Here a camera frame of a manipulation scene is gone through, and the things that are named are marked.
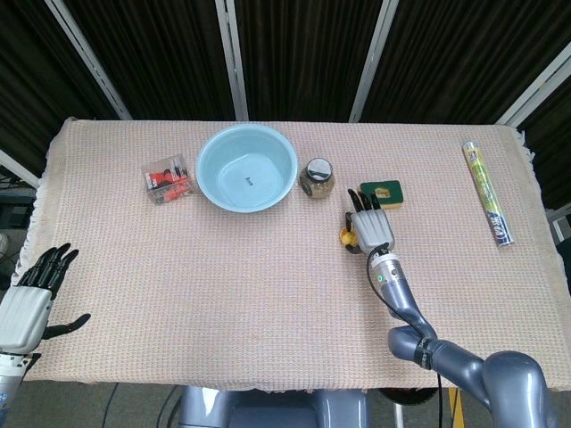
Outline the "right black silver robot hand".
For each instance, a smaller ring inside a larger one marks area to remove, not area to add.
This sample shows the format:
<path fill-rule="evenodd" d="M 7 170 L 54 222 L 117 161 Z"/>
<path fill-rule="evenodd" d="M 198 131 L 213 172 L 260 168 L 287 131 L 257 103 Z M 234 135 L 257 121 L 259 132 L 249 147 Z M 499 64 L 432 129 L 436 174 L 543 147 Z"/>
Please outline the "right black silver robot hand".
<path fill-rule="evenodd" d="M 376 247 L 391 251 L 394 247 L 394 235 L 385 211 L 380 207 L 376 196 L 366 196 L 362 191 L 348 189 L 353 212 L 344 214 L 344 228 L 355 233 L 358 248 L 350 250 L 351 254 L 369 255 Z"/>

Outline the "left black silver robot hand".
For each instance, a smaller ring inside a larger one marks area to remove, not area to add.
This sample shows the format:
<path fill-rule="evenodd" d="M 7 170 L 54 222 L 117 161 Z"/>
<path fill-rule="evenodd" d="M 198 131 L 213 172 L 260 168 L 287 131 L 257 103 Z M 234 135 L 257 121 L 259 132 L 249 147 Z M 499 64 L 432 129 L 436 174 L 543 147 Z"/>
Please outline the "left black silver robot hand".
<path fill-rule="evenodd" d="M 49 317 L 66 272 L 79 255 L 70 243 L 44 252 L 0 302 L 0 353 L 27 355 L 42 341 L 77 331 L 89 313 L 68 324 L 50 325 Z"/>

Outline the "green yellow sponge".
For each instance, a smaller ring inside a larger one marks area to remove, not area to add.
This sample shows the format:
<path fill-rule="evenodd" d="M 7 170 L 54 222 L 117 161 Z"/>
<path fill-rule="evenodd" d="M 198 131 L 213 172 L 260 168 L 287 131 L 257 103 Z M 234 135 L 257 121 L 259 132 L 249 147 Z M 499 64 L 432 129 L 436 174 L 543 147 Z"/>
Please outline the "green yellow sponge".
<path fill-rule="evenodd" d="M 404 203 L 401 183 L 398 180 L 361 183 L 360 190 L 366 196 L 373 193 L 384 210 L 399 209 Z"/>

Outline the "glass spice jar black lid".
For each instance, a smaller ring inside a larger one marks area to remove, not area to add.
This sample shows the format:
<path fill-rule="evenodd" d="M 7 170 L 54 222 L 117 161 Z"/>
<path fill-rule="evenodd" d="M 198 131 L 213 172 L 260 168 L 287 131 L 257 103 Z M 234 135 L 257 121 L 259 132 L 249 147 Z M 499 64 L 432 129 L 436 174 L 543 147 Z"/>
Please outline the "glass spice jar black lid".
<path fill-rule="evenodd" d="M 311 159 L 299 176 L 299 184 L 311 199 L 325 199 L 335 187 L 331 163 L 324 158 Z"/>

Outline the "light blue plastic basin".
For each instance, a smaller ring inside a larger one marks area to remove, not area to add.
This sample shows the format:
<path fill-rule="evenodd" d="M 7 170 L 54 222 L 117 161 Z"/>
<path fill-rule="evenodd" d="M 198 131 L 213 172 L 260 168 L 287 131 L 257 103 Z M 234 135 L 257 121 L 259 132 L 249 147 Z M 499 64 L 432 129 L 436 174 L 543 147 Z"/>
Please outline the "light blue plastic basin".
<path fill-rule="evenodd" d="M 222 129 L 202 147 L 195 178 L 204 196 L 223 210 L 254 213 L 281 202 L 292 190 L 298 157 L 274 128 L 240 124 Z"/>

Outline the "pink woven tablecloth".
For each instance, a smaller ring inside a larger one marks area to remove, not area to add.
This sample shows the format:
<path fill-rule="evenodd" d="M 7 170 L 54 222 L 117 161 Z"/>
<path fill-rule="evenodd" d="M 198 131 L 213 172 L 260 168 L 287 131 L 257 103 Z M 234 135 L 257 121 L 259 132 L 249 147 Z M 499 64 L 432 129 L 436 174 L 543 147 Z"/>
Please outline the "pink woven tablecloth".
<path fill-rule="evenodd" d="M 300 163 L 328 159 L 335 188 L 299 186 L 251 214 L 202 194 L 156 205 L 143 165 L 194 161 L 220 122 L 66 120 L 52 140 L 20 255 L 79 250 L 50 320 L 89 321 L 40 346 L 32 380 L 188 384 L 265 391 L 427 387 L 395 358 L 396 321 L 366 259 L 339 233 L 347 190 L 400 181 L 387 216 L 424 316 L 442 339 L 487 357 L 518 350 L 571 391 L 571 297 L 519 134 L 503 126 L 278 122 Z M 477 143 L 514 242 L 492 236 L 462 145 Z"/>

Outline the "black curtain panel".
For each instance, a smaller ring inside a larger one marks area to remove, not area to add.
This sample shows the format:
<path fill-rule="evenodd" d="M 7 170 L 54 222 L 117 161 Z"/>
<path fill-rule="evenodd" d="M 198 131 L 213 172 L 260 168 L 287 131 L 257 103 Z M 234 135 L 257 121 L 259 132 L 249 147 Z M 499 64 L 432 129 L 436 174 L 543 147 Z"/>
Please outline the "black curtain panel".
<path fill-rule="evenodd" d="M 0 150 L 41 176 L 69 118 L 118 116 L 44 0 L 0 0 Z"/>
<path fill-rule="evenodd" d="M 235 0 L 249 118 L 346 122 L 383 0 Z"/>
<path fill-rule="evenodd" d="M 361 119 L 495 123 L 571 42 L 571 0 L 399 0 Z"/>
<path fill-rule="evenodd" d="M 215 0 L 64 3 L 133 119 L 235 119 Z"/>

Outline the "clear box red black contents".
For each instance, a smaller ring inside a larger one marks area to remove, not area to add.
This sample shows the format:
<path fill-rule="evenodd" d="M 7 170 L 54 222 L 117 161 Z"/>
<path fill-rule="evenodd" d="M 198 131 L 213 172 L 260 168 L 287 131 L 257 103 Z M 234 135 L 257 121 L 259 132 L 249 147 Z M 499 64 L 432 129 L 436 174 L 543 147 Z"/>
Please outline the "clear box red black contents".
<path fill-rule="evenodd" d="M 174 202 L 193 193 L 193 180 L 182 154 L 142 166 L 147 197 L 157 205 Z"/>

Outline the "grey robot torso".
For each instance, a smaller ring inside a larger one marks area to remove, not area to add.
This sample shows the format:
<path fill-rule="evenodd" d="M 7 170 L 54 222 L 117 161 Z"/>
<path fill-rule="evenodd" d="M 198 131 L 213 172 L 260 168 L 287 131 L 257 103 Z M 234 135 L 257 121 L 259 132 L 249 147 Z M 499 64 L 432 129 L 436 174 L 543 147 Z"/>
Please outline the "grey robot torso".
<path fill-rule="evenodd" d="M 361 390 L 265 392 L 186 386 L 177 428 L 371 428 Z"/>

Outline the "white metal frame post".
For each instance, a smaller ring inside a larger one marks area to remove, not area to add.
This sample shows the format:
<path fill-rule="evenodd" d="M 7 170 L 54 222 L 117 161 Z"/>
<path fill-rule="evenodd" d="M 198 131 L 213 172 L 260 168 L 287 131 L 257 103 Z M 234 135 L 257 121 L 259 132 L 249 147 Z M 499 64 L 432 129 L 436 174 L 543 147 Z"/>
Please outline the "white metal frame post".
<path fill-rule="evenodd" d="M 215 0 L 215 5 L 236 120 L 248 121 L 249 111 L 235 0 Z"/>
<path fill-rule="evenodd" d="M 571 41 L 504 111 L 496 124 L 517 128 L 570 77 Z"/>
<path fill-rule="evenodd" d="M 382 2 L 369 44 L 366 61 L 360 75 L 360 82 L 353 100 L 352 110 L 349 116 L 350 123 L 358 123 L 362 117 L 399 2 L 399 0 L 383 0 Z"/>
<path fill-rule="evenodd" d="M 132 115 L 123 102 L 119 91 L 112 83 L 64 0 L 44 0 L 44 2 L 118 118 L 121 120 L 132 120 Z"/>

